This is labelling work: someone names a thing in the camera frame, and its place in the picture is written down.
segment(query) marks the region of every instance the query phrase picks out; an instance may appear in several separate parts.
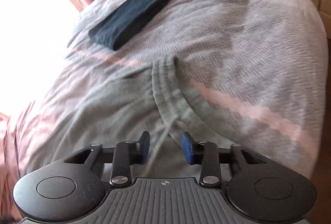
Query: ribbed rubber pad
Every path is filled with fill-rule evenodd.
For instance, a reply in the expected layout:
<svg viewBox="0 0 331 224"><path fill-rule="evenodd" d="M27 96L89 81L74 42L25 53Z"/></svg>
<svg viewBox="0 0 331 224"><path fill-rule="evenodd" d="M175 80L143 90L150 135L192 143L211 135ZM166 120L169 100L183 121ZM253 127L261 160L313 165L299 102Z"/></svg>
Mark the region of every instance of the ribbed rubber pad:
<svg viewBox="0 0 331 224"><path fill-rule="evenodd" d="M24 224L32 221L25 219ZM193 178L138 178L114 189L91 214L71 224L254 224L232 210L221 193L199 187ZM297 224L308 224L306 220Z"/></svg>

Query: logo symbol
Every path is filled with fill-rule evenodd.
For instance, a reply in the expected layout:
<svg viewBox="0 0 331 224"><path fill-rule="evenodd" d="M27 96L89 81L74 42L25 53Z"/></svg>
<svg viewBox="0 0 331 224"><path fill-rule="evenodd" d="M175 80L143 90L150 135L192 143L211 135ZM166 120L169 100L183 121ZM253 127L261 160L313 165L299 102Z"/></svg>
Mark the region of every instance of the logo symbol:
<svg viewBox="0 0 331 224"><path fill-rule="evenodd" d="M170 184L170 182L165 180L165 181L162 181L161 184L164 185L164 186L167 186L167 185Z"/></svg>

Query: bed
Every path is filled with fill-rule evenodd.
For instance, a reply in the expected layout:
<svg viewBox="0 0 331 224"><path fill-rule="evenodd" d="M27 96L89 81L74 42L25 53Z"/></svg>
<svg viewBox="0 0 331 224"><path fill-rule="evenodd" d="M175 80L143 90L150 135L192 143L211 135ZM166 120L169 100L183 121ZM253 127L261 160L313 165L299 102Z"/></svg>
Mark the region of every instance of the bed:
<svg viewBox="0 0 331 224"><path fill-rule="evenodd" d="M2 122L3 212L13 208L19 176L91 143L136 140L144 130L153 162L148 171L134 168L135 176L195 176L176 155L187 130L311 176L328 66L311 0L171 0L120 50L93 43L88 31L124 1L95 0L84 9L48 93ZM171 165L158 169L158 161Z"/></svg>

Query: dark green folded towel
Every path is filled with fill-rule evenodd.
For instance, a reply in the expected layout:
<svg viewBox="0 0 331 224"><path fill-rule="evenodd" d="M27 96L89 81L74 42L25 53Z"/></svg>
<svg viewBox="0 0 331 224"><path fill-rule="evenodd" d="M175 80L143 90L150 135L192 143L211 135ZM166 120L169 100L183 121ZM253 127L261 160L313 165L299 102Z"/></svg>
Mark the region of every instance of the dark green folded towel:
<svg viewBox="0 0 331 224"><path fill-rule="evenodd" d="M96 43L114 51L139 33L170 0L126 0L89 32Z"/></svg>

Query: pink stripe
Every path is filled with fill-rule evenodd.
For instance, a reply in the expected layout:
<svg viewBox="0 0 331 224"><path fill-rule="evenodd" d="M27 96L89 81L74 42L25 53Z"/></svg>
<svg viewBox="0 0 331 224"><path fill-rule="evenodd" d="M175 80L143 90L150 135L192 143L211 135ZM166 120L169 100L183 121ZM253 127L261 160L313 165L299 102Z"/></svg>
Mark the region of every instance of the pink stripe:
<svg viewBox="0 0 331 224"><path fill-rule="evenodd" d="M311 155L311 158L317 158L318 143L312 139L307 130L302 130L299 125L282 118L280 114L272 112L267 107L253 106L248 102L241 101L239 98L207 88L196 80L191 80L190 83L199 90L205 100L217 106L230 109L232 112L237 112L243 117L256 119L267 124L271 129L279 131L283 136L298 142Z"/></svg>
<svg viewBox="0 0 331 224"><path fill-rule="evenodd" d="M140 66L142 64L146 64L145 62L138 61L138 60L126 60L124 58L120 59L115 57L114 55L109 55L106 53L89 53L80 50L73 50L73 53L79 54L80 56L87 56L87 57L94 57L99 60L107 61L112 64L121 64L123 66Z"/></svg>

